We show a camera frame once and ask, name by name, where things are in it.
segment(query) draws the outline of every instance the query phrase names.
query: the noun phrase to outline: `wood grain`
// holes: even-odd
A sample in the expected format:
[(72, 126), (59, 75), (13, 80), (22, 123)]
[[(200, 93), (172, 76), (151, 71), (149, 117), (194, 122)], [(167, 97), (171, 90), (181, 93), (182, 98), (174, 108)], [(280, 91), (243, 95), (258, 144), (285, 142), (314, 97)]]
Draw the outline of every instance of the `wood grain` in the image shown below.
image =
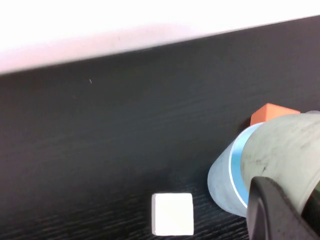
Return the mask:
[(319, 29), (313, 17), (1, 76), (0, 238), (156, 239), (151, 195), (168, 191), (193, 195), (190, 239), (248, 239), (210, 198), (209, 168), (265, 103), (320, 108)]

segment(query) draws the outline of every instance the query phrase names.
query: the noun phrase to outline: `black table surface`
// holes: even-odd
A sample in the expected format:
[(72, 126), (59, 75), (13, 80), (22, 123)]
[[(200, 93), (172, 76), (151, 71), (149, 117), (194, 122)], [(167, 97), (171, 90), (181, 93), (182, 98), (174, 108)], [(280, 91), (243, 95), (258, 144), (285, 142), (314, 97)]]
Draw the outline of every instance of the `black table surface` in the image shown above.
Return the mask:
[(248, 239), (211, 199), (209, 168), (265, 103), (320, 109), (319, 29), (311, 17), (0, 76), (0, 238), (157, 239), (151, 195), (190, 192), (194, 236), (178, 239)]

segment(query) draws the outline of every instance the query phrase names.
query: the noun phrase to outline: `orange cube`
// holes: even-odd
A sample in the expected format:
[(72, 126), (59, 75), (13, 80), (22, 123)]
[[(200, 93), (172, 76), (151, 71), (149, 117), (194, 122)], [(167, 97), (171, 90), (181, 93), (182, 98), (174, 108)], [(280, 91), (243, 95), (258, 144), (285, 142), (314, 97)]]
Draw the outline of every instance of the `orange cube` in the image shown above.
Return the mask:
[(299, 114), (300, 112), (294, 109), (290, 109), (284, 106), (278, 106), (272, 103), (267, 103), (261, 107), (258, 111), (251, 115), (250, 125), (262, 123), (274, 119), (279, 116), (289, 114)]

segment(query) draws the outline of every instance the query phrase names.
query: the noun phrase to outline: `white background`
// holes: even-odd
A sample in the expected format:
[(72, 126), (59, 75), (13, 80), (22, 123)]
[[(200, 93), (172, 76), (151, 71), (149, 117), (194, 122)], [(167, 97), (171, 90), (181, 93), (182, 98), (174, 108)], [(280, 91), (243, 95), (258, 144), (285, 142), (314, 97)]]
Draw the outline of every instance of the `white background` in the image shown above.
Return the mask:
[(315, 15), (317, 0), (0, 1), (0, 74)]

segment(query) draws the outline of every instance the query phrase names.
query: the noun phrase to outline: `small block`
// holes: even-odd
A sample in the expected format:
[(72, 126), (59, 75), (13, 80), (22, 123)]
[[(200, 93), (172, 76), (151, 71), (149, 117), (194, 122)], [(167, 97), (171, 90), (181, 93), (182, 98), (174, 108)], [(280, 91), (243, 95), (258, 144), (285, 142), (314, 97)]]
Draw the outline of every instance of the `small block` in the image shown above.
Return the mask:
[(269, 121), (271, 119), (289, 115), (289, 114), (299, 114), (300, 112), (291, 108), (287, 108), (284, 106), (275, 105), (272, 103), (267, 103), (263, 107), (261, 107), (259, 110), (257, 110), (255, 113), (251, 116), (250, 125), (262, 123)]
[(155, 193), (151, 201), (152, 234), (194, 234), (194, 205), (191, 193)]

